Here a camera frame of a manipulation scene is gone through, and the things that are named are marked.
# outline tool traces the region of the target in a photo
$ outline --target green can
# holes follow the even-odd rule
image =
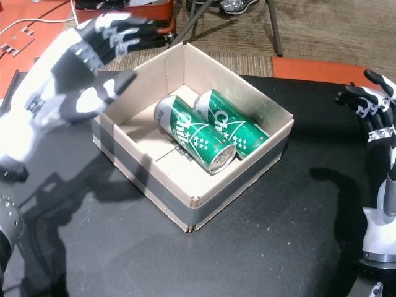
[[[154,118],[210,174],[224,169],[233,160],[236,148],[176,95],[162,99]]]
[[[217,90],[199,95],[194,103],[194,112],[234,144],[241,158],[246,158],[269,138]]]

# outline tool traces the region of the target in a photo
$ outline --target brown carpet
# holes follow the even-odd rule
[[[177,30],[189,11],[176,0]],[[277,0],[283,56],[370,67],[396,80],[394,0]],[[272,28],[264,0],[240,16],[213,7],[185,38],[237,74],[272,76]],[[135,67],[162,49],[133,53],[109,69]]]

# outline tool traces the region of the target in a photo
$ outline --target robotic hand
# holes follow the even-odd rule
[[[114,58],[146,47],[158,35],[152,22],[127,13],[109,13],[62,32],[15,91],[11,109],[0,118],[0,285],[23,221],[12,193],[24,182],[24,164],[40,139],[57,127],[92,119],[135,79],[124,71],[92,87],[98,70]]]
[[[381,297],[396,272],[396,85],[370,70],[364,75],[383,92],[349,85],[336,97],[356,112],[367,133],[362,203],[368,227],[359,276],[348,296]]]

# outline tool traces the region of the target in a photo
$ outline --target open cardboard box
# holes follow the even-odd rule
[[[93,121],[93,141],[180,228],[198,230],[280,159],[293,115],[190,44],[168,49],[136,71],[121,98]],[[270,139],[212,176],[159,130],[153,112],[168,94],[192,106],[213,88]]]

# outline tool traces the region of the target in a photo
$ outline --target black tabletop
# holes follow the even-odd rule
[[[245,77],[295,116],[280,162],[185,234],[92,142],[51,134],[16,189],[27,230],[6,296],[346,296],[365,220],[363,145],[339,85]]]

